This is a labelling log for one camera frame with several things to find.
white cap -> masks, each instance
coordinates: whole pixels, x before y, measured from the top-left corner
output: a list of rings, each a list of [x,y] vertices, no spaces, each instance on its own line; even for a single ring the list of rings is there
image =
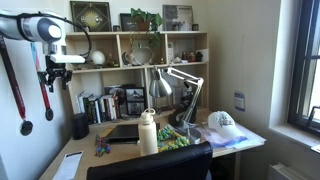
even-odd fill
[[[236,127],[232,117],[225,111],[213,112],[208,117],[209,128],[215,129],[225,139],[245,135]]]

water bottle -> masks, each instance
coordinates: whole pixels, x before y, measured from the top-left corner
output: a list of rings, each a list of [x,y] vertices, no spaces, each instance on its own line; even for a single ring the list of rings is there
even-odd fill
[[[158,153],[157,128],[156,123],[153,121],[155,113],[154,109],[148,108],[140,117],[138,129],[141,156]]]

white wall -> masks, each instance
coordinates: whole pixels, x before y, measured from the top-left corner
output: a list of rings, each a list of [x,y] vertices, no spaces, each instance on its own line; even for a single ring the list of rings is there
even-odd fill
[[[163,4],[192,5],[194,22],[200,30],[207,31],[206,2],[207,0],[161,0],[161,1],[132,1],[110,0],[112,25],[120,24],[119,13],[129,13],[130,8],[143,8],[152,13],[162,15]],[[13,12],[34,13],[40,10],[51,10],[71,20],[70,3],[65,0],[14,0],[1,1],[0,7]],[[66,24],[67,31],[72,27]],[[26,106],[27,120],[34,125],[29,136],[22,136],[19,127],[22,122],[9,81],[5,73],[2,59],[0,60],[0,175],[7,174],[10,180],[38,179],[56,154],[70,137],[70,119],[72,108],[69,102],[68,91],[60,90],[60,82],[55,82],[55,92],[49,93],[54,119],[48,122],[44,117],[45,107],[35,67],[32,59],[30,43],[26,41],[6,40],[10,59],[16,73],[16,78]],[[45,69],[41,43],[36,43],[42,70]]]
[[[269,164],[282,162],[319,179],[320,156],[268,130],[286,121],[297,29],[291,16],[301,1],[214,0],[209,23],[210,107],[226,110],[245,127],[267,139],[241,153],[240,179],[266,179]],[[234,108],[233,93],[245,94],[245,112]]]

office chair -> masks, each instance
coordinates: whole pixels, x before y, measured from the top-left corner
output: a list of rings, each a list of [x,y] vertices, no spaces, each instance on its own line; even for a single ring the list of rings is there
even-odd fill
[[[211,179],[209,142],[168,150],[108,165],[89,167],[87,180],[204,180]]]

desk lamp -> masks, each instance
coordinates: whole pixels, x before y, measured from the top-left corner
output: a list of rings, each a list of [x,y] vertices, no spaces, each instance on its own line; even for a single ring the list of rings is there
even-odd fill
[[[200,94],[200,90],[203,84],[203,78],[194,77],[190,74],[184,73],[178,69],[175,69],[173,67],[169,67],[166,69],[158,69],[156,66],[154,66],[154,69],[152,71],[153,74],[153,80],[150,84],[149,88],[149,94],[152,97],[159,98],[159,97],[165,97],[169,96],[172,93],[171,86],[168,84],[168,82],[162,78],[161,73],[165,72],[169,76],[173,76],[175,78],[181,79],[184,82],[191,83],[193,85],[197,86],[196,92],[193,95],[192,101],[190,105],[188,106],[187,110],[183,113],[183,116],[181,119],[177,116],[177,121],[183,121],[183,130],[187,136],[187,138],[190,140],[190,143],[192,144],[198,144],[200,143],[200,137],[201,134],[196,129],[190,128],[189,122],[192,116],[192,112],[196,106],[196,102],[198,99],[198,96]]]

